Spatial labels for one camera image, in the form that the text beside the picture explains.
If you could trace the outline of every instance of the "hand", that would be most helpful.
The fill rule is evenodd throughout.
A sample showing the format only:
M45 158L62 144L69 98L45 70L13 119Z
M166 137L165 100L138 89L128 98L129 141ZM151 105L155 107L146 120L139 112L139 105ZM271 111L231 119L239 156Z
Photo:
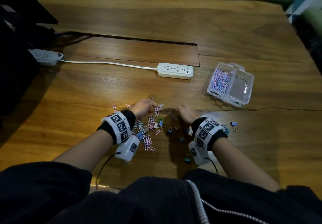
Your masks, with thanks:
M179 111L181 118L183 119L183 121L189 125L192 124L192 122L194 122L196 119L198 119L200 116L198 115L198 113L191 108L190 106L183 104L180 105L177 108L177 111Z
M152 112L152 109L158 107L156 102L153 102L151 99L141 99L140 101L136 102L130 108L135 115L136 120L140 120L141 117L145 116L147 113Z

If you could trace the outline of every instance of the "left hand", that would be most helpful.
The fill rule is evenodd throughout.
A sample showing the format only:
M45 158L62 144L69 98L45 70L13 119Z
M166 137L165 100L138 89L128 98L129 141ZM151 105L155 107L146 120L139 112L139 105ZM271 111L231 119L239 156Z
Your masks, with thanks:
M140 101L136 102L130 108L135 115L136 120L140 120L141 117L145 116L147 113L153 111L155 107L158 107L157 103L152 101L151 99L141 99Z

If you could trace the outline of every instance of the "white power cord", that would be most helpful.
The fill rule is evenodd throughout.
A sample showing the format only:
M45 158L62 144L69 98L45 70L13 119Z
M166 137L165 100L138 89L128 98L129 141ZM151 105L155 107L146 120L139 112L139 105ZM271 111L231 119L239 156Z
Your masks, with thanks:
M133 68L140 68L146 70L157 70L157 68L153 67L143 67L143 66L133 66L133 65L126 65L121 63L114 63L114 62L107 62L107 61L68 61L63 60L62 57L64 56L62 53L58 53L60 56L57 58L58 61L68 62L68 63L82 63L82 64L110 64L110 65L117 65L117 66L126 66L126 67L133 67Z

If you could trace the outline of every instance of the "electrical outlet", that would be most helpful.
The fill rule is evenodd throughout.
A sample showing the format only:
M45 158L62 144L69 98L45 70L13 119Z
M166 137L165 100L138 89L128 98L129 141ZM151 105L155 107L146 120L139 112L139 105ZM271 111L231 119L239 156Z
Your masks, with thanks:
M194 75L192 66L176 65L170 63L159 63L157 67L158 75L180 79L191 79Z
M29 52L43 66L54 66L59 58L59 54L53 51L29 49Z

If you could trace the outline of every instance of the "container handle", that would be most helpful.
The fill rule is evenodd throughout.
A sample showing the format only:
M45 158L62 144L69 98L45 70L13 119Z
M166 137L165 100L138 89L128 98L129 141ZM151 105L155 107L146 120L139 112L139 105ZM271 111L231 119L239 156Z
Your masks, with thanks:
M245 69L242 67L242 66L240 66L240 65L238 65L238 64L236 64L236 63L229 63L228 64L229 66L238 66L239 67L239 70L241 70L241 71L245 71Z

